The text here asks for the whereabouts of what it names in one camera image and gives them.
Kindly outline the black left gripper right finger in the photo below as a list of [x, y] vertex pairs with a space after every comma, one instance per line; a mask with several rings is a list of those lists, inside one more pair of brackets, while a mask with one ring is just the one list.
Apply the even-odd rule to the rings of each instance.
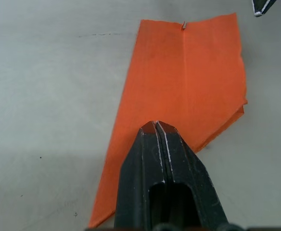
[[168, 171], [166, 222], [178, 228], [220, 229], [228, 224], [209, 174], [177, 129], [157, 122]]

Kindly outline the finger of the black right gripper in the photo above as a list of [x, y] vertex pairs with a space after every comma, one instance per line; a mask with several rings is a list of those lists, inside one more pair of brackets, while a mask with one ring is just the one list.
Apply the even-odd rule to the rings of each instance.
[[276, 0], [252, 0], [254, 16], [263, 16]]

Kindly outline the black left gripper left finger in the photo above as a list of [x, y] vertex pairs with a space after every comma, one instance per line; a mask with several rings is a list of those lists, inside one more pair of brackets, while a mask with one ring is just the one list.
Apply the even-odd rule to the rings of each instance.
[[162, 150], [155, 123], [143, 125], [120, 170], [114, 227], [152, 228], [150, 190], [166, 178]]

